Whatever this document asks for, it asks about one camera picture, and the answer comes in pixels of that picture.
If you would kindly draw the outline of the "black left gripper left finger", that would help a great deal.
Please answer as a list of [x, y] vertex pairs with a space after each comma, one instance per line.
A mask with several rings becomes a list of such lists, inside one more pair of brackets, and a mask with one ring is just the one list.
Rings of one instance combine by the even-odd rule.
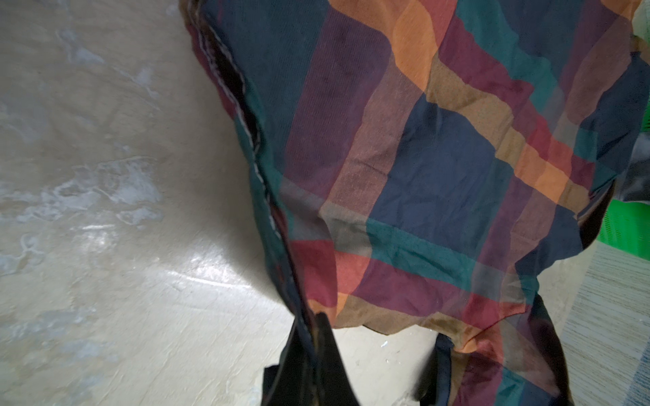
[[328, 317], [295, 320], [279, 363], [264, 370], [262, 405], [357, 405]]

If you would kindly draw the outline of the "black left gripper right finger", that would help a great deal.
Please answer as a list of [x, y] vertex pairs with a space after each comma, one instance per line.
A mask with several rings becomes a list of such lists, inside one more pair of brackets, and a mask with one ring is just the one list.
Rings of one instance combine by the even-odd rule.
[[451, 394], [451, 339], [442, 333], [425, 363], [416, 387], [415, 399], [421, 406], [446, 406]]

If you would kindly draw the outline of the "multicolour plaid long sleeve shirt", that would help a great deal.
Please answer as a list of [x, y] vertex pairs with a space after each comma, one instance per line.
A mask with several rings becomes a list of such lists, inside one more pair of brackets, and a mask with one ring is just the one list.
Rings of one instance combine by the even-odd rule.
[[596, 240], [649, 96], [636, 1], [182, 1], [305, 330], [449, 337], [447, 405], [569, 405], [538, 277]]

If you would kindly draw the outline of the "green plastic basket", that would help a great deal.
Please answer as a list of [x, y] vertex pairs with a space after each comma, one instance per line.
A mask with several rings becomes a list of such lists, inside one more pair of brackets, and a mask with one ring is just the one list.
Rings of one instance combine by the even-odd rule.
[[606, 211], [599, 241], [644, 260], [649, 258], [649, 111], [643, 115], [628, 168]]

